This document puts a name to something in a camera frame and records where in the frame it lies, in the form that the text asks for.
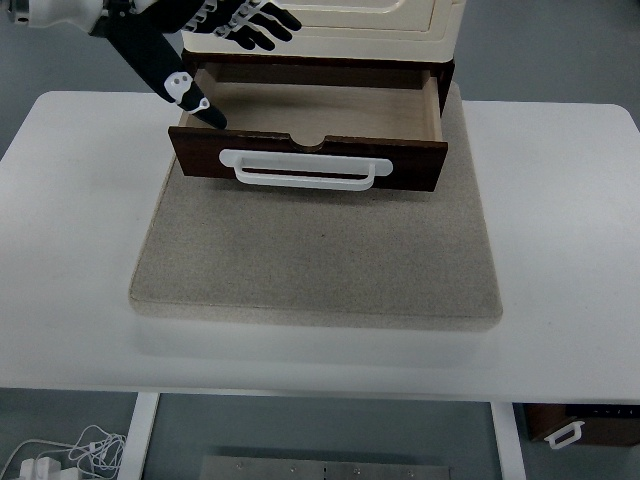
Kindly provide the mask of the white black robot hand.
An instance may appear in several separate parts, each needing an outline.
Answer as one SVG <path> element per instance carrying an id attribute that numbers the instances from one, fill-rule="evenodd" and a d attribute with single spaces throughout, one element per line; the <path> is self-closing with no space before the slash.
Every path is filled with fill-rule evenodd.
<path id="1" fill-rule="evenodd" d="M 161 98 L 217 129 L 227 126 L 226 117 L 196 85 L 165 36 L 212 34 L 245 50 L 271 51 L 277 40 L 288 42 L 302 28 L 274 1 L 8 1 L 6 11 L 16 24 L 69 23 L 106 39 Z"/>

